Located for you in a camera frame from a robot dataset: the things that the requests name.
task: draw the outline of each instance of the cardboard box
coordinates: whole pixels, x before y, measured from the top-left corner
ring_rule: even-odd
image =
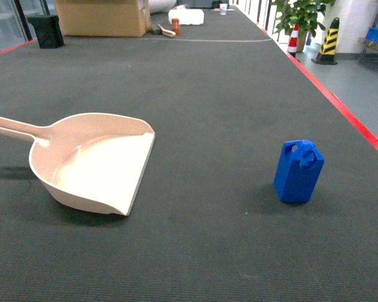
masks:
[[[148,0],[54,0],[63,35],[142,36],[151,27]]]

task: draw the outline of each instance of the yellow and black warning post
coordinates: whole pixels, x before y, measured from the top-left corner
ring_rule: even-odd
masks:
[[[326,35],[325,41],[316,56],[316,59],[312,59],[314,63],[321,65],[336,65],[335,61],[335,50],[338,41],[339,32],[339,18],[335,18],[330,24],[328,34]]]

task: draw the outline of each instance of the orange bottle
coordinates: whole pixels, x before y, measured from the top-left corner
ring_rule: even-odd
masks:
[[[179,35],[179,19],[178,18],[173,18],[171,20],[172,22],[172,31],[174,31],[177,35]]]

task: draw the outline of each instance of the blue jerry can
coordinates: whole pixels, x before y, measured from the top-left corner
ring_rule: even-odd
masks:
[[[274,185],[283,203],[307,203],[314,191],[325,158],[310,140],[285,142]]]

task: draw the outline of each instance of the black trash bin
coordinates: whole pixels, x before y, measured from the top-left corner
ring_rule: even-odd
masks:
[[[57,48],[64,45],[58,16],[28,17],[37,34],[40,48]]]

